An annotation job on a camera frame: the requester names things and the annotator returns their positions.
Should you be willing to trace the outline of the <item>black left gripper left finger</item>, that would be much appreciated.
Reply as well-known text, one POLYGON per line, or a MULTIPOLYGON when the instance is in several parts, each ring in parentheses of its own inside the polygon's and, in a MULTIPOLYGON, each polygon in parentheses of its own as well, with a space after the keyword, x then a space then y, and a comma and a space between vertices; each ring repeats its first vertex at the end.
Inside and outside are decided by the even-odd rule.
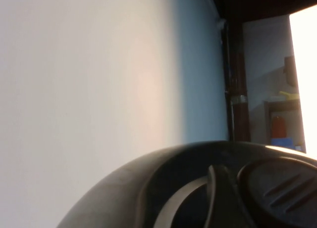
POLYGON ((211 165, 208 168, 208 228, 256 228, 238 188, 239 166, 211 165))

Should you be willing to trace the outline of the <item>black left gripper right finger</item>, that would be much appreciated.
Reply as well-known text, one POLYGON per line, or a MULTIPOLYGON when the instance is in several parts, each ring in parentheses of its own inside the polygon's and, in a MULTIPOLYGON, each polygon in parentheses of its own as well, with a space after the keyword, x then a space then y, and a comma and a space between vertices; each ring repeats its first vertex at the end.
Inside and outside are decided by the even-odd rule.
POLYGON ((292 158, 245 165, 238 174, 243 202, 260 228, 317 226, 317 168, 292 158))

